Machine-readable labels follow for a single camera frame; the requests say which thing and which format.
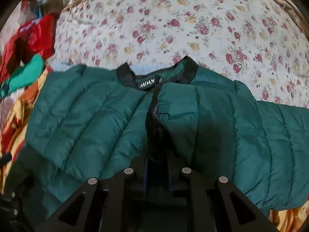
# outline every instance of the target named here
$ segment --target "quilted jacket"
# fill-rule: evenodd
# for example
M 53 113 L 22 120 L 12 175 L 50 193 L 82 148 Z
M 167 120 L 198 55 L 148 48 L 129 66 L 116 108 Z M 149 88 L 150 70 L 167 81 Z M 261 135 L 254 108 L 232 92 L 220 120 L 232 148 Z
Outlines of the quilted jacket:
M 7 178 L 7 192 L 34 180 L 23 205 L 31 224 L 89 177 L 111 177 L 141 154 L 153 86 L 166 82 L 173 83 L 158 95 L 160 119 L 190 167 L 227 176 L 260 209 L 306 201 L 308 110 L 256 101 L 242 82 L 187 56 L 146 76 L 127 64 L 112 71 L 77 65 L 47 77 Z

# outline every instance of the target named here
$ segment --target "orange fabric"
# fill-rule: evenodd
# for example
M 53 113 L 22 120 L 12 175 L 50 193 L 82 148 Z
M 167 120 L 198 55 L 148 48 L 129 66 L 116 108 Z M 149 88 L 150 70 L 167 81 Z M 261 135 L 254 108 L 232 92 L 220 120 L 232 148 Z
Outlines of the orange fabric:
M 282 211 L 271 210 L 269 219 L 277 224 L 280 232 L 297 232 L 309 215 L 309 201 L 300 208 Z
M 12 154 L 12 160 L 0 170 L 0 191 L 3 191 L 12 163 L 25 141 L 30 113 L 51 70 L 48 66 L 43 71 L 40 77 L 16 100 L 7 115 L 7 120 L 1 132 L 0 156 L 2 153 L 10 152 Z

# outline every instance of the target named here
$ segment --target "floral pattern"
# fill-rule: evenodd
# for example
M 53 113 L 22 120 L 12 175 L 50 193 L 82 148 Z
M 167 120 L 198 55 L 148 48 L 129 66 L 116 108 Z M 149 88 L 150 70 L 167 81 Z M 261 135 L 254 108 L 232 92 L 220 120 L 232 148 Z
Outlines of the floral pattern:
M 308 40 L 273 0 L 87 0 L 63 11 L 54 58 L 114 69 L 189 55 L 257 100 L 307 107 Z

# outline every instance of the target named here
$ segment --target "red fabric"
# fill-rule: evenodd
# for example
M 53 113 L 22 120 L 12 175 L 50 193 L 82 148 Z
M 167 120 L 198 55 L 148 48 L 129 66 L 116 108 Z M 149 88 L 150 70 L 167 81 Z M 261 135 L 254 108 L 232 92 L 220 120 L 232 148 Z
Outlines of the red fabric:
M 37 24 L 36 20 L 28 21 L 9 39 L 0 63 L 0 84 L 20 66 L 20 61 L 26 64 L 37 53 L 44 60 L 53 55 L 55 20 L 58 15 L 47 14 Z
M 21 124 L 21 120 L 18 120 L 16 117 L 14 117 L 12 123 L 10 124 L 8 130 L 2 134 L 2 139 L 1 139 L 1 153 L 5 154 L 7 151 L 7 147 L 10 143 L 10 140 L 15 132 L 15 130 L 19 127 Z
M 19 146 L 18 146 L 18 148 L 17 148 L 17 150 L 16 150 L 16 152 L 13 156 L 13 161 L 15 161 L 17 159 L 18 152 L 23 147 L 24 143 L 25 143 L 25 140 L 23 140 L 23 142 L 19 144 Z

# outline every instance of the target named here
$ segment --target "metal screw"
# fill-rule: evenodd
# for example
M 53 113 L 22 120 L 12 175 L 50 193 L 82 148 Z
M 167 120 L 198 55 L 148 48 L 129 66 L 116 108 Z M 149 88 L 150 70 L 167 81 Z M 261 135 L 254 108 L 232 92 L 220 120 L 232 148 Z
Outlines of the metal screw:
M 132 174 L 134 172 L 134 170 L 132 169 L 132 168 L 130 168 L 130 167 L 128 167 L 128 168 L 126 168 L 125 170 L 124 170 L 124 173 L 125 174 Z
M 189 167 L 184 167 L 181 171 L 183 173 L 187 173 L 187 174 L 192 172 L 191 168 L 189 168 Z
M 228 180 L 228 178 L 226 178 L 225 176 L 220 176 L 220 177 L 219 177 L 219 181 L 220 181 L 221 183 L 227 183 L 229 180 Z
M 89 180 L 88 180 L 88 184 L 89 185 L 94 185 L 94 184 L 96 184 L 98 182 L 98 180 L 96 179 L 96 178 L 90 178 Z

